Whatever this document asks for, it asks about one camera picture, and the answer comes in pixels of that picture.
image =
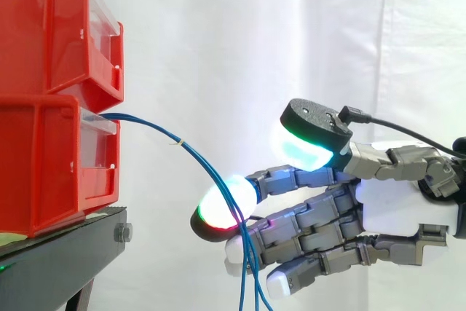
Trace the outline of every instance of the robotic hand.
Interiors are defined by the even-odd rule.
[[[317,276],[377,259],[421,265],[426,245],[446,246],[447,233],[466,238],[464,138],[453,151],[433,142],[436,147],[416,143],[388,149],[353,143],[350,122],[390,123],[347,107],[337,114],[305,100],[292,100],[281,122],[305,144],[283,145],[284,157],[297,168],[285,165],[246,177],[257,202],[302,187],[327,189],[248,226],[260,268],[281,264],[267,276],[271,298],[290,296]],[[324,151],[331,153],[330,160]],[[193,215],[191,226],[199,236],[230,238],[225,264],[234,275],[243,259],[241,237],[232,228],[213,238],[198,221]],[[377,235],[360,236],[365,231]]]

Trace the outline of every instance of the green light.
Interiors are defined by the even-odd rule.
[[[202,213],[201,213],[201,206],[200,205],[197,206],[197,214],[205,222],[204,216],[202,216]]]
[[[282,125],[273,133],[272,143],[278,157],[305,171],[320,169],[333,157],[332,151],[298,138]]]
[[[13,266],[13,264],[0,266],[0,273],[5,272],[5,270],[9,269],[11,266]]]

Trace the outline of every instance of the black cable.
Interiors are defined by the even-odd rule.
[[[265,219],[265,218],[263,218],[262,216],[251,215],[251,216],[249,216],[249,219],[259,221],[259,220],[262,220],[262,219]]]
[[[378,124],[378,125],[383,125],[384,127],[389,127],[391,129],[394,129],[394,130],[400,131],[402,133],[405,133],[406,135],[412,136],[413,138],[417,138],[418,140],[420,140],[420,141],[422,141],[422,142],[424,142],[424,143],[426,143],[428,145],[431,145],[432,147],[435,147],[436,149],[439,149],[440,151],[448,153],[448,154],[450,154],[450,155],[452,155],[454,157],[466,159],[466,154],[453,151],[452,149],[449,149],[448,147],[442,146],[439,143],[435,142],[434,140],[430,140],[429,138],[426,138],[425,136],[423,136],[421,134],[418,134],[418,133],[414,132],[413,130],[406,129],[405,127],[402,127],[401,125],[391,123],[391,122],[388,122],[388,121],[383,120],[383,119],[377,119],[377,118],[374,118],[374,117],[370,118],[370,122],[372,122],[374,124]]]

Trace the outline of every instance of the blue cable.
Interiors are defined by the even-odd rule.
[[[170,133],[166,129],[160,127],[159,125],[147,122],[144,119],[140,119],[134,116],[131,116],[129,114],[121,114],[121,113],[106,113],[106,114],[101,114],[102,117],[107,118],[107,119],[112,119],[112,120],[125,120],[128,122],[135,122],[139,123],[142,125],[147,125],[149,127],[154,128],[155,130],[160,131],[161,133],[165,134],[169,138],[173,139],[174,141],[181,143],[181,146],[188,152],[190,153],[193,158],[198,161],[199,164],[207,171],[209,176],[214,180],[218,188],[220,189],[222,195],[224,196],[224,199],[226,201],[226,204],[228,205],[228,208],[230,212],[232,213],[235,221],[238,224],[238,227],[240,229],[241,237],[242,237],[242,244],[243,244],[243,264],[242,264],[242,278],[241,278],[241,296],[240,296],[240,307],[239,310],[242,310],[243,304],[244,304],[244,295],[245,295],[245,277],[246,277],[246,269],[247,269],[247,263],[249,262],[250,268],[253,272],[254,276],[254,296],[255,296],[255,309],[258,311],[258,294],[260,295],[262,302],[265,304],[267,309],[269,311],[272,311],[272,307],[269,305],[267,302],[264,292],[262,291],[261,284],[258,280],[258,266],[256,262],[258,261],[258,256],[256,252],[256,248],[254,247],[254,244],[252,243],[250,236],[248,234],[248,228],[245,225],[245,219],[242,215],[242,212],[240,208],[238,207],[237,203],[234,201],[234,198],[232,194],[230,193],[228,187],[226,186],[225,182],[223,179],[220,177],[220,175],[217,173],[217,171],[213,168],[213,166],[200,154],[198,154],[190,145],[188,145],[186,142],[181,142],[181,138],[178,136]]]

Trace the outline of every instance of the black sensor cap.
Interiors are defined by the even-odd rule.
[[[280,121],[298,138],[334,154],[339,153],[352,137],[352,131],[340,120],[337,111],[300,98],[290,101]]]
[[[457,138],[453,142],[453,150],[455,152],[466,154],[466,138],[465,137]]]
[[[205,221],[201,219],[197,208],[191,216],[191,228],[199,238],[207,240],[208,242],[223,242],[240,233],[238,227],[216,229],[215,227],[207,225]]]

